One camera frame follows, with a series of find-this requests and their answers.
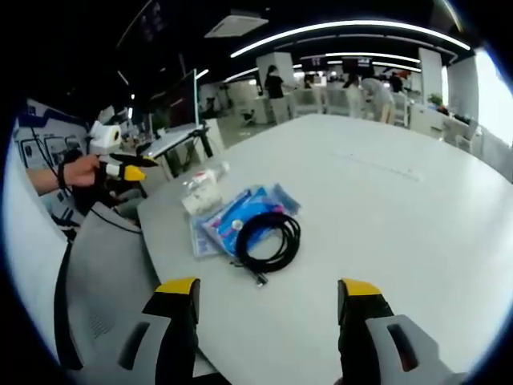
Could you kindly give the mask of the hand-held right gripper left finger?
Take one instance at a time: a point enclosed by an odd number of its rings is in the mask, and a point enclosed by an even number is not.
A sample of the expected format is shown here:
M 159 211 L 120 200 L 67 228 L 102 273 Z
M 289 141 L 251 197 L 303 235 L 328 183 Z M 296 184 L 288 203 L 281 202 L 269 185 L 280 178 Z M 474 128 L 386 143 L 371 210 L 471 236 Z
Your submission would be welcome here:
M 158 286 L 142 312 L 86 366 L 87 384 L 191 384 L 200 279 Z

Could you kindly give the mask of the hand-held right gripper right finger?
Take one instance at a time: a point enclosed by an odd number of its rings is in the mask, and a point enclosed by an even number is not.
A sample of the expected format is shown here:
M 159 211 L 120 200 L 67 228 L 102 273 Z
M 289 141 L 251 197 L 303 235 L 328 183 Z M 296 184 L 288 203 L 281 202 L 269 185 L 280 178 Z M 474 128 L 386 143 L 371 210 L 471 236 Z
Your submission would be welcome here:
M 438 344 L 382 292 L 363 281 L 337 283 L 339 384 L 462 384 L 441 359 Z

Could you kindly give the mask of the person's left hand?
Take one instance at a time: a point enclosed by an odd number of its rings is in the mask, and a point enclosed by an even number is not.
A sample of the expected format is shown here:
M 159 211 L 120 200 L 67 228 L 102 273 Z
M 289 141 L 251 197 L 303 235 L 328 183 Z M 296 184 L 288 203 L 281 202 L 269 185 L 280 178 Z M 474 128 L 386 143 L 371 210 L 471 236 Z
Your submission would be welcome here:
M 96 155 L 87 155 L 63 166 L 63 181 L 66 186 L 90 187 L 95 184 L 100 161 Z

